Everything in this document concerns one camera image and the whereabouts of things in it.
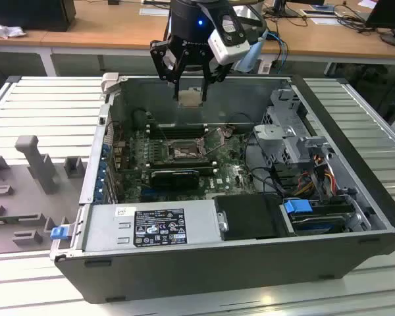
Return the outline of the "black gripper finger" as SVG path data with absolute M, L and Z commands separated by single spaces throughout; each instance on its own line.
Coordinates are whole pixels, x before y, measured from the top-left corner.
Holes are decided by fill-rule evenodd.
M 172 68 L 164 60 L 168 52 L 175 57 Z M 185 48 L 177 39 L 153 40 L 150 43 L 150 54 L 160 79 L 174 84 L 173 99 L 178 101 L 180 77 L 185 69 Z
M 201 82 L 201 101 L 207 101 L 207 90 L 210 84 L 215 82 L 222 82 L 226 75 L 230 72 L 232 68 L 232 63 L 227 65 L 218 65 L 212 72 L 209 66 L 209 55 L 204 51 L 201 52 L 201 65 L 203 71 L 203 79 Z

